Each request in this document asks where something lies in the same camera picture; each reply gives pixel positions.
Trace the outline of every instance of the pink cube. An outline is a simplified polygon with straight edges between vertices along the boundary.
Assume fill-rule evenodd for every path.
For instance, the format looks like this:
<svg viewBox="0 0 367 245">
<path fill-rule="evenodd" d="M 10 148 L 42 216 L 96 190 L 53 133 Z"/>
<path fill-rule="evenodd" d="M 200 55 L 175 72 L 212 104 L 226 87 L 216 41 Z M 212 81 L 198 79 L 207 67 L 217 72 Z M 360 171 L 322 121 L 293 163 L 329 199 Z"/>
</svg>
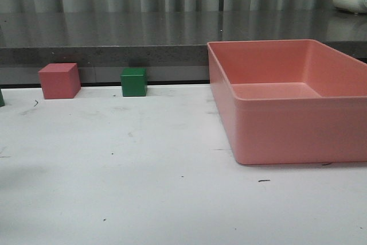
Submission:
<svg viewBox="0 0 367 245">
<path fill-rule="evenodd" d="M 80 90 L 76 63 L 50 63 L 38 76 L 45 99 L 72 99 Z"/>
</svg>

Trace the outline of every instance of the white table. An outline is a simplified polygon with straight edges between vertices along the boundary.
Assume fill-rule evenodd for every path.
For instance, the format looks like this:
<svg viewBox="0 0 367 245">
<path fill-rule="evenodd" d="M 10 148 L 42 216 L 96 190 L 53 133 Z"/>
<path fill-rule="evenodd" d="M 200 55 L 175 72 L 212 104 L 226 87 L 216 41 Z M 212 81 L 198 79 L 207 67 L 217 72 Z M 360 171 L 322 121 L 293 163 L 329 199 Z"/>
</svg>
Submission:
<svg viewBox="0 0 367 245">
<path fill-rule="evenodd" d="M 209 85 L 2 92 L 0 244 L 367 244 L 367 163 L 239 165 Z"/>
</svg>

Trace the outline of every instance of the green object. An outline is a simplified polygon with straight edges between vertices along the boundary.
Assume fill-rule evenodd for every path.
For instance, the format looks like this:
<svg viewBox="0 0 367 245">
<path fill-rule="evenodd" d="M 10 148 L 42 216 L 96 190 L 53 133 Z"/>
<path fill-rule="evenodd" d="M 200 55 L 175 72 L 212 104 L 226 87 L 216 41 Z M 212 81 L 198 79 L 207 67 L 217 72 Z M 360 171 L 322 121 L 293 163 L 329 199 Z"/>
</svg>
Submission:
<svg viewBox="0 0 367 245">
<path fill-rule="evenodd" d="M 121 73 L 121 85 L 124 97 L 147 95 L 147 70 L 145 68 L 125 68 Z"/>
<path fill-rule="evenodd" d="M 4 98 L 2 97 L 2 93 L 0 90 L 0 106 L 4 106 L 4 105 L 5 105 Z"/>
</svg>

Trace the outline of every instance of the plastic bin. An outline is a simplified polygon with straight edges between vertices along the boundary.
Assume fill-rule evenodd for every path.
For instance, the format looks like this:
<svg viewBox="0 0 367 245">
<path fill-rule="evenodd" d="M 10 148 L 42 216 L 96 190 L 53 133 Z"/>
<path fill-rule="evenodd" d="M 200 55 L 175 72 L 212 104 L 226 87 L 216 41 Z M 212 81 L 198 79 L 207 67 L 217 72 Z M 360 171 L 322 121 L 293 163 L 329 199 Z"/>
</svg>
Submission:
<svg viewBox="0 0 367 245">
<path fill-rule="evenodd" d="M 367 65 L 314 40 L 209 42 L 240 164 L 367 161 Z"/>
</svg>

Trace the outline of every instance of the block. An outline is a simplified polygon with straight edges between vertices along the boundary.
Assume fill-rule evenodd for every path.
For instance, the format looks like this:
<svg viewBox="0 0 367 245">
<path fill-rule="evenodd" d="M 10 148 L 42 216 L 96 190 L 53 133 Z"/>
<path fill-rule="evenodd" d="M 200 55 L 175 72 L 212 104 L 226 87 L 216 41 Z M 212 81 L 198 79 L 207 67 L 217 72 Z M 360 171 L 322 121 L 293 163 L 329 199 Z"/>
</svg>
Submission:
<svg viewBox="0 0 367 245">
<path fill-rule="evenodd" d="M 147 73 L 145 68 L 128 67 L 122 71 L 121 85 L 124 97 L 147 95 Z"/>
<path fill-rule="evenodd" d="M 80 90 L 76 63 L 50 63 L 38 76 L 45 99 L 72 99 Z"/>
<path fill-rule="evenodd" d="M 4 105 L 5 105 L 4 98 L 2 97 L 2 92 L 0 90 L 0 107 Z"/>
</svg>

